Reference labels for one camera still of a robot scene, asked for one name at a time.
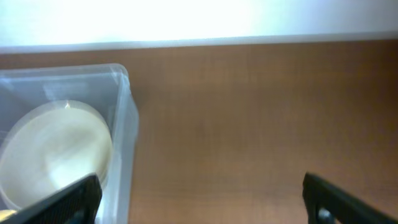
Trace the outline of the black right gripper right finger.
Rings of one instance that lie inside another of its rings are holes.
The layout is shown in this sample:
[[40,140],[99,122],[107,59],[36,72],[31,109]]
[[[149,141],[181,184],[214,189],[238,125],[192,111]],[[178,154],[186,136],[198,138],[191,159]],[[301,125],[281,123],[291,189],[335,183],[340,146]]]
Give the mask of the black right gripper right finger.
[[329,181],[307,172],[302,197],[309,224],[397,224],[397,220],[372,208]]

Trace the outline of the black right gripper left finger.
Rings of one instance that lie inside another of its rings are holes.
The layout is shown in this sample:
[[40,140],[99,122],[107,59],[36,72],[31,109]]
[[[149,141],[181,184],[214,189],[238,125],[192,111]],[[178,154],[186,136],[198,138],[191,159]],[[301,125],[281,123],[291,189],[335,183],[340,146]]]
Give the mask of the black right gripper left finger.
[[6,217],[2,224],[94,223],[102,199],[95,174]]

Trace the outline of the cream bowl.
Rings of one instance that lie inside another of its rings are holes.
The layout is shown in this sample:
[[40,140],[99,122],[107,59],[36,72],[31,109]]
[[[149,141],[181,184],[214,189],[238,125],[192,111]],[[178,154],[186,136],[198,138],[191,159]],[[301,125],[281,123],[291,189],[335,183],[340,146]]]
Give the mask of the cream bowl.
[[46,103],[24,115],[1,145],[1,198],[20,210],[91,174],[105,186],[112,156],[110,130],[93,107]]

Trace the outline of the yellow small bowl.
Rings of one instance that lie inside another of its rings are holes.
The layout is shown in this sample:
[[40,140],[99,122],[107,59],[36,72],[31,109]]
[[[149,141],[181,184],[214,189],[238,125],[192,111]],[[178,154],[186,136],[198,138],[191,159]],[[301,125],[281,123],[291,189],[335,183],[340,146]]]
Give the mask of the yellow small bowl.
[[0,221],[2,222],[3,220],[7,220],[8,217],[12,216],[15,214],[15,210],[1,210],[0,211]]

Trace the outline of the clear plastic storage bin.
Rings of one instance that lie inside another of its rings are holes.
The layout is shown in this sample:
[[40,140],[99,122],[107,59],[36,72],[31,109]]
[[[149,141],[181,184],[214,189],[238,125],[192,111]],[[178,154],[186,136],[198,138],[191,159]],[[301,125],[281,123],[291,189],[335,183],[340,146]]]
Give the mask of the clear plastic storage bin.
[[129,75],[120,64],[1,71],[1,145],[31,110],[58,100],[93,107],[106,121],[113,156],[94,223],[126,223],[139,113]]

